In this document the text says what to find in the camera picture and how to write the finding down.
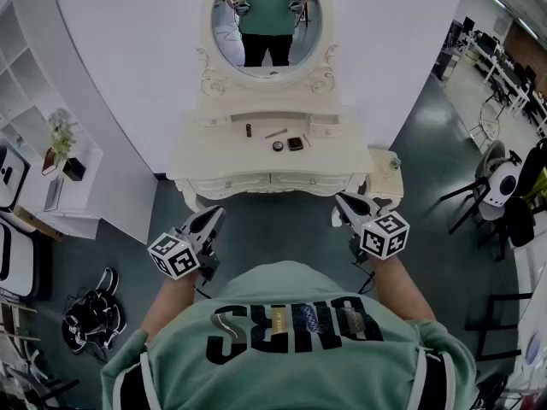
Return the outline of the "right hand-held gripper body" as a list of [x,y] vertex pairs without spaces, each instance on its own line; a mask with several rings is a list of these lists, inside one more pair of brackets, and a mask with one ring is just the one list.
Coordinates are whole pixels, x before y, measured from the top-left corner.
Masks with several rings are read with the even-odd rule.
[[357,257],[386,260],[404,250],[408,236],[409,223],[397,211],[391,211],[361,224],[353,241],[354,250]]

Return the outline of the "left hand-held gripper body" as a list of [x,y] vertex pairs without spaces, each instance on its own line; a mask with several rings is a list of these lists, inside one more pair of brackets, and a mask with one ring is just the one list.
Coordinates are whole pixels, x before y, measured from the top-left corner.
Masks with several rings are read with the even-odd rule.
[[149,247],[148,253],[156,267],[173,280],[199,272],[203,284],[210,281],[220,262],[212,243],[218,229],[192,231],[189,227],[164,232]]

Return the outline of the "person's right forearm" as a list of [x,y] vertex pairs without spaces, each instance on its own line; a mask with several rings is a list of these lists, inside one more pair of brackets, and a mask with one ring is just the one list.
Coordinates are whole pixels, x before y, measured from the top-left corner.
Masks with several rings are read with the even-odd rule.
[[369,260],[381,304],[403,320],[436,320],[425,297],[395,255],[385,260],[371,256]]

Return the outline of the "person's left forearm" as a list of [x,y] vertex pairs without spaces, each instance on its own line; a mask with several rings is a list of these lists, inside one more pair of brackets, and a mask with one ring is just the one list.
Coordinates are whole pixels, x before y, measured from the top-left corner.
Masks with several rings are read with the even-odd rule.
[[199,271],[194,271],[179,279],[165,279],[140,326],[147,333],[147,343],[194,303],[195,283],[199,275]]

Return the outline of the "white ornate dressing table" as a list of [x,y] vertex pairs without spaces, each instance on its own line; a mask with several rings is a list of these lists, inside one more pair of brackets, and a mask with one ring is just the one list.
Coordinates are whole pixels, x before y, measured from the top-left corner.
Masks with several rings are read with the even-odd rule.
[[[309,135],[310,114],[337,114],[341,132],[335,138]],[[202,117],[230,115],[232,123],[204,127]],[[252,137],[246,137],[245,126],[251,124]],[[288,129],[277,137],[268,134]],[[303,139],[306,134],[311,147]],[[289,151],[287,139],[299,137],[303,149]],[[284,149],[273,150],[280,141]],[[176,134],[174,154],[167,176],[182,192],[186,205],[197,212],[200,198],[221,200],[239,193],[280,193],[303,191],[316,196],[333,196],[342,190],[312,190],[271,183],[272,173],[349,174],[343,190],[358,191],[373,161],[356,123],[355,113],[345,107],[336,92],[314,94],[306,88],[274,90],[229,90],[221,97],[201,96],[197,107],[183,119]],[[202,190],[199,179],[219,179],[239,174],[269,173],[270,184],[248,190]]]

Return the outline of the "cream upholstered stool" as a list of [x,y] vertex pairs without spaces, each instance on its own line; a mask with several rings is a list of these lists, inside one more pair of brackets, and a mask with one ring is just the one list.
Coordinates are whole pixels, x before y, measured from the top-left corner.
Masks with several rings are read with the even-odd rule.
[[370,198],[389,200],[395,208],[404,196],[401,167],[396,171],[390,169],[391,159],[398,156],[385,149],[370,149],[369,153],[373,171],[367,175],[365,194]]

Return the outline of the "black headset on floor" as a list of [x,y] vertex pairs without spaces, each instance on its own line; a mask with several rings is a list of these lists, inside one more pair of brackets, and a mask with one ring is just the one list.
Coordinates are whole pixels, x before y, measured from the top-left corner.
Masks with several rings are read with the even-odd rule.
[[93,290],[72,300],[62,320],[62,337],[73,353],[79,354],[89,345],[111,349],[114,339],[126,329],[123,309],[115,300],[119,282],[119,273],[107,267]]

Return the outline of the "white round robot head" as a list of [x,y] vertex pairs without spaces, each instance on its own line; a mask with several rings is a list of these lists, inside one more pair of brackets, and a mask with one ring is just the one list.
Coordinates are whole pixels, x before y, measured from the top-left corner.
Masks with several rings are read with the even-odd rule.
[[519,182],[522,159],[510,150],[508,158],[494,158],[486,163],[488,192],[484,201],[496,208],[502,207],[513,195]]

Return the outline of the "grey black-legged chair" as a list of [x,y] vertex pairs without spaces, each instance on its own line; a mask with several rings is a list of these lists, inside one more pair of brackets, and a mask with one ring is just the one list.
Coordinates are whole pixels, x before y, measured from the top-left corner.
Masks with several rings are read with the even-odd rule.
[[479,161],[479,165],[475,171],[474,182],[439,198],[440,201],[445,201],[454,196],[465,194],[463,202],[471,198],[474,199],[472,206],[449,229],[450,235],[472,214],[480,215],[481,221],[479,222],[479,226],[486,221],[494,221],[503,216],[504,203],[500,201],[499,186],[492,185],[491,179],[494,172],[506,161],[505,154],[505,146],[501,141],[492,142]]

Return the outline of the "black box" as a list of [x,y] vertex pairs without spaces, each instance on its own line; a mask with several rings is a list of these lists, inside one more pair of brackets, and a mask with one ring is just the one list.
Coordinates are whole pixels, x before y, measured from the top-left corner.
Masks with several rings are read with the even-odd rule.
[[80,182],[85,176],[86,167],[75,157],[68,158],[62,172],[72,181]]

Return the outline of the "green printed t-shirt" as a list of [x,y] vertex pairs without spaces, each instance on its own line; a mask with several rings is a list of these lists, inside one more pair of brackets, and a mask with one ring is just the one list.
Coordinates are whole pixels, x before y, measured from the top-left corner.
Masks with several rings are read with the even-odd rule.
[[470,410],[476,367],[437,320],[403,320],[295,261],[257,266],[101,373],[103,410]]

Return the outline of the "white black-faced machine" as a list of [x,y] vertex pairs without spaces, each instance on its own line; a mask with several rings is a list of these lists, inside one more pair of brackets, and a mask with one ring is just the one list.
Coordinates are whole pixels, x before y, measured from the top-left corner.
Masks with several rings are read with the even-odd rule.
[[15,208],[29,166],[8,146],[0,144],[0,211]]
[[38,294],[36,252],[30,236],[0,220],[0,289],[21,297]]

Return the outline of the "yellow green panel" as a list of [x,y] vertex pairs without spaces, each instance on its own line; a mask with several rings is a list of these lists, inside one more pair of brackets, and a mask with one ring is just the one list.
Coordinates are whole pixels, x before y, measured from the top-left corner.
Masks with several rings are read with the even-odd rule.
[[544,167],[530,192],[529,200],[535,202],[545,193],[547,193],[547,168]]

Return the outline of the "green potted plant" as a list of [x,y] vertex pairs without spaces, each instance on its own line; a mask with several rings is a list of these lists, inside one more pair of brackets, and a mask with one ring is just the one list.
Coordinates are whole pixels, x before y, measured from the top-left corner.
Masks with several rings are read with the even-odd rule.
[[65,161],[75,144],[74,133],[69,123],[71,114],[64,108],[58,108],[48,117],[50,128],[50,148],[53,150],[56,162]]

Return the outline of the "row of white office desks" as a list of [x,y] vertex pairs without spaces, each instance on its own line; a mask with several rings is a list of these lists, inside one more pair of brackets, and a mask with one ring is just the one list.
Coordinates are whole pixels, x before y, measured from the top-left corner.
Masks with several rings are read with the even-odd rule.
[[486,76],[483,84],[492,88],[490,99],[496,100],[502,111],[523,113],[538,126],[537,134],[543,136],[547,112],[535,91],[535,72],[518,62],[512,63],[496,39],[479,30],[473,32],[472,27],[474,22],[467,17],[458,42],[453,40],[459,56],[463,59],[469,52],[474,53],[478,63],[484,64]]

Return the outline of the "oval white framed mirror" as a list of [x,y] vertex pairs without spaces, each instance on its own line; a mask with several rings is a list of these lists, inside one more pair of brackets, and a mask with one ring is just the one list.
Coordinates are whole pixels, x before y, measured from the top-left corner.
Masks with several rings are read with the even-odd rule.
[[201,92],[335,87],[330,0],[206,0],[200,15]]

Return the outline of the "white shelf unit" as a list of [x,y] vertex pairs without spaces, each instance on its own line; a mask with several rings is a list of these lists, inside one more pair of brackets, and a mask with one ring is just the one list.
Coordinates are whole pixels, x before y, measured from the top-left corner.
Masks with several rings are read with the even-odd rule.
[[[69,123],[75,144],[68,158],[75,157],[86,167],[80,182],[72,181],[62,172],[65,161],[57,162],[54,172],[46,176],[41,174],[50,147],[47,120],[58,108],[71,114]],[[19,206],[64,235],[95,238],[100,219],[87,204],[103,152],[46,76],[14,1],[9,1],[0,11],[0,136],[29,166]],[[58,209],[45,212],[47,190],[50,181],[57,176],[64,178]]]

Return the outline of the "black metal frame rack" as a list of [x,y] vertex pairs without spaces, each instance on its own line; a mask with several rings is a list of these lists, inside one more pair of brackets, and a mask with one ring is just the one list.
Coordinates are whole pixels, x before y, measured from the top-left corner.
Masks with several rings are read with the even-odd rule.
[[502,324],[494,320],[494,313],[497,302],[520,302],[529,301],[532,298],[532,292],[517,293],[517,294],[503,294],[503,295],[490,295],[486,315],[482,322],[471,325],[465,325],[466,331],[475,331],[479,333],[479,343],[475,352],[475,360],[477,362],[503,360],[508,358],[516,358],[522,355],[522,350],[518,347],[509,351],[498,352],[495,354],[485,354],[485,343],[487,334],[491,331],[512,331],[518,329],[518,323]]

